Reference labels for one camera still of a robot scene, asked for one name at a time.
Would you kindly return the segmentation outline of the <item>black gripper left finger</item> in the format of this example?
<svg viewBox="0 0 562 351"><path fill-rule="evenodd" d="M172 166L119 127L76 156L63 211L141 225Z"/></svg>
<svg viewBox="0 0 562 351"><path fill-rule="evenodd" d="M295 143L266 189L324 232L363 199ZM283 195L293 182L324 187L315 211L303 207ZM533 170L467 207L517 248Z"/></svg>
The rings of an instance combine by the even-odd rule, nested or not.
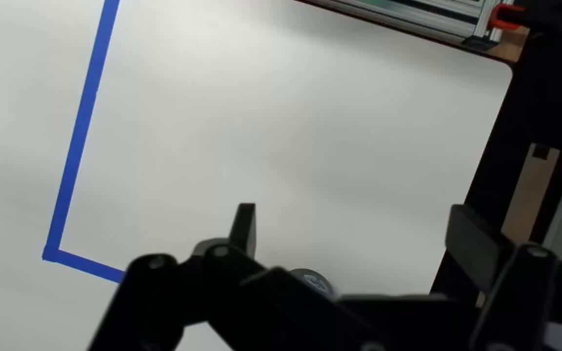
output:
<svg viewBox="0 0 562 351"><path fill-rule="evenodd" d="M256 256L256 205L240 203L231 236L231 244L242 250L248 258Z"/></svg>

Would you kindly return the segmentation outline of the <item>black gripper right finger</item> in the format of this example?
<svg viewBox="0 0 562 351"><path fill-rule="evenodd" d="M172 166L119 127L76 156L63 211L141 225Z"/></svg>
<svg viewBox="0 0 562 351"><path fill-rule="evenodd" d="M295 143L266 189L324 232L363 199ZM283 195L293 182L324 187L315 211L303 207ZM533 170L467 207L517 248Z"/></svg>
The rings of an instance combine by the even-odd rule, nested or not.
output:
<svg viewBox="0 0 562 351"><path fill-rule="evenodd" d="M514 252L514 244L469 205L451 207L445 246L482 293L492 291Z"/></svg>

